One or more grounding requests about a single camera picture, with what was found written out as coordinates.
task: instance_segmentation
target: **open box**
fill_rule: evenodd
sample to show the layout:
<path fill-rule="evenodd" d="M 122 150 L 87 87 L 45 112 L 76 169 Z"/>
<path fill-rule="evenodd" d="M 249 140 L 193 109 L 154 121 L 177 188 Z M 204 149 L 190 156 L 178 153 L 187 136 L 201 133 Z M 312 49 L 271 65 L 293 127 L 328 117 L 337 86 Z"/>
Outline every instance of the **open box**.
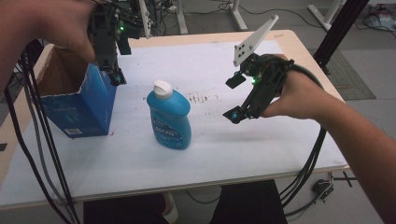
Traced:
<path fill-rule="evenodd" d="M 108 134 L 117 88 L 98 67 L 53 47 L 37 85 L 47 117 L 68 137 Z"/>

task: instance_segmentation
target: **blue plastic bottle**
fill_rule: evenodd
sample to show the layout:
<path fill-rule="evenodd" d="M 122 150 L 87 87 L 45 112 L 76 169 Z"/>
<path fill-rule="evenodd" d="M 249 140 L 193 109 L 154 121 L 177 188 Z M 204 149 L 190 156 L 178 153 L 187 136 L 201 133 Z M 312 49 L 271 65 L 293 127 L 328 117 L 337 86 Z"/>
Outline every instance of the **blue plastic bottle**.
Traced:
<path fill-rule="evenodd" d="M 187 115 L 189 101 L 162 80 L 154 82 L 148 95 L 152 130 L 157 141 L 172 149 L 185 149 L 191 140 L 191 126 Z"/>

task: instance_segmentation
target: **white bottle cap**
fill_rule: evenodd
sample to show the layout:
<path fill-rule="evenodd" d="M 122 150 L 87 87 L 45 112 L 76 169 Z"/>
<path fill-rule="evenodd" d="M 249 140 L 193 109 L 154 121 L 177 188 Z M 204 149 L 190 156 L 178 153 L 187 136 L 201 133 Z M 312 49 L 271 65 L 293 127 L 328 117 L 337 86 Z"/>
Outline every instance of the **white bottle cap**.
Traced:
<path fill-rule="evenodd" d="M 154 93 L 158 99 L 166 100 L 172 96 L 172 85 L 162 80 L 156 80 L 154 82 Z"/>

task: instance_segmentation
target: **gray carpet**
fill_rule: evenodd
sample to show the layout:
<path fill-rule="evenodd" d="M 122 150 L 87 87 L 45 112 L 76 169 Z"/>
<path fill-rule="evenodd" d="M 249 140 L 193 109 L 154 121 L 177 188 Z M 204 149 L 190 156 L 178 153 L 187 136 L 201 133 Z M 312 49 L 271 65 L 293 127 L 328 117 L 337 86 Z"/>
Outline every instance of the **gray carpet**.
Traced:
<path fill-rule="evenodd" d="M 317 50 L 310 49 L 311 54 Z M 328 78 L 345 101 L 376 99 L 339 49 L 327 64 Z"/>

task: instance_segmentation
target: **bottle label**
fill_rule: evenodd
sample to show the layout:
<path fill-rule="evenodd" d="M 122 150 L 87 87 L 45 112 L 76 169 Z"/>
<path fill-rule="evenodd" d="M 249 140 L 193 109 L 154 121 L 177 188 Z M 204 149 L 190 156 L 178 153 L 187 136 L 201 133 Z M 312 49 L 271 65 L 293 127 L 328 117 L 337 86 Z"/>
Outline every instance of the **bottle label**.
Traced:
<path fill-rule="evenodd" d="M 163 141 L 169 147 L 183 147 L 183 137 L 166 123 L 157 120 L 155 117 L 152 121 L 152 127 L 159 140 Z"/>

